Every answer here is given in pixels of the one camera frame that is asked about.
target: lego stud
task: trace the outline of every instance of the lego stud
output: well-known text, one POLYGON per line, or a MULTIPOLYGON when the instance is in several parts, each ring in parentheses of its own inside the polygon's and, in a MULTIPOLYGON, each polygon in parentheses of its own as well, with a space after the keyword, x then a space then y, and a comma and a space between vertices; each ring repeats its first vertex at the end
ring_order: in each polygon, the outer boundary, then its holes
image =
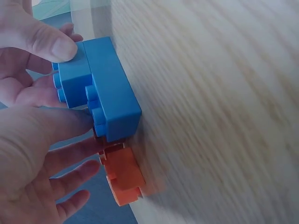
POLYGON ((53 62, 52 63, 52 69, 53 70, 58 70, 58 63, 53 62))
POLYGON ((106 134, 106 126, 105 125, 94 126, 94 130, 95 130, 97 137, 102 137, 106 134))
POLYGON ((61 88, 61 81, 60 81, 60 75, 59 72, 53 74, 53 82, 56 89, 61 88))
POLYGON ((97 91, 93 85, 86 86, 85 91, 88 101, 95 101, 98 99, 97 91))
POLYGON ((106 123, 106 118, 104 115, 104 111, 102 107, 98 107, 92 110, 92 115, 93 115, 93 121, 94 125, 102 125, 106 123))
POLYGON ((60 101, 61 103, 66 102, 63 89, 59 89, 59 90, 57 90, 57 93, 58 93, 59 101, 60 101))

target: fingernail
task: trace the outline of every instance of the fingernail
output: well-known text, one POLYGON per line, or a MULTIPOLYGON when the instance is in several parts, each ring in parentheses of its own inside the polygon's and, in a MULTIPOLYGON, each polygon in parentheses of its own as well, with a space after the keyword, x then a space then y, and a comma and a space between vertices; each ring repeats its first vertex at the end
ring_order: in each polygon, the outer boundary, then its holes
POLYGON ((60 62, 67 62, 75 56, 77 50, 75 42, 59 37, 53 45, 52 53, 60 62))

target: orange lego brick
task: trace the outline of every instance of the orange lego brick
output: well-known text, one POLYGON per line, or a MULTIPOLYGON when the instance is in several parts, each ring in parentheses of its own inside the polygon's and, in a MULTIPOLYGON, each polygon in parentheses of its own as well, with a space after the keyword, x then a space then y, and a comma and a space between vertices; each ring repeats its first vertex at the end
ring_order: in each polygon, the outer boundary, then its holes
POLYGON ((119 189, 128 190, 145 184, 131 148, 105 152, 105 155, 109 168, 116 175, 119 189))
POLYGON ((107 177, 107 180, 115 198, 115 201, 119 206, 135 202, 138 200, 138 197, 141 196, 141 191, 139 187, 129 190, 121 190, 118 188, 116 179, 110 180, 107 177))
POLYGON ((113 196, 119 206, 134 202, 141 196, 140 187, 145 184, 143 175, 131 148, 115 145, 100 156, 113 196))

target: light wood table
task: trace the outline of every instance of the light wood table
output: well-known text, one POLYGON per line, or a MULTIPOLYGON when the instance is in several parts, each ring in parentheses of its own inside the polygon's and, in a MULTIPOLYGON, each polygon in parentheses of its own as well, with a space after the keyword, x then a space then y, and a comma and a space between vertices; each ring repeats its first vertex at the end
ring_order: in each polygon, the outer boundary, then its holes
POLYGON ((76 31, 113 37, 143 111, 139 224, 298 224, 299 1, 95 1, 76 31))

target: toy block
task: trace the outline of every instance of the toy block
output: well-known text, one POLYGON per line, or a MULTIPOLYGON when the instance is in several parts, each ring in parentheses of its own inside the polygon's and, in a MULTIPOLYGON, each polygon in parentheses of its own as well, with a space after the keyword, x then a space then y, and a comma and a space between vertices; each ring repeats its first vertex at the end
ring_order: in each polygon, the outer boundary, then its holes
POLYGON ((111 142, 133 135, 141 108, 110 37, 83 44, 92 73, 92 84, 85 90, 97 136, 106 136, 111 142))
POLYGON ((140 187, 145 184, 131 148, 121 144, 104 149, 100 161, 105 167, 107 180, 119 206, 134 202, 141 196, 140 187))
POLYGON ((138 197, 141 196, 141 191, 139 188, 129 189, 129 190, 120 190, 116 187, 115 179, 110 180, 107 177, 108 184, 112 190, 112 194, 116 203, 119 206, 123 206, 138 200, 138 197))
POLYGON ((53 63, 54 85, 60 102, 66 102, 69 108, 85 105, 87 96, 85 87, 92 84, 92 75, 86 57, 83 42, 76 43, 78 51, 75 57, 66 63, 53 63))

